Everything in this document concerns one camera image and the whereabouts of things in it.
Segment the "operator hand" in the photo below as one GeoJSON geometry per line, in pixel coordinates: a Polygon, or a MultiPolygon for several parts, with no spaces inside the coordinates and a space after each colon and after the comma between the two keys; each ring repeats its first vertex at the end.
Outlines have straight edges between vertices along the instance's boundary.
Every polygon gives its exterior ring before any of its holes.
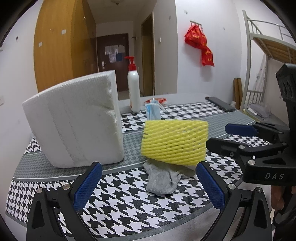
{"type": "Polygon", "coordinates": [[[275,211],[283,209],[285,203],[282,198],[283,187],[271,186],[271,206],[275,211]]]}

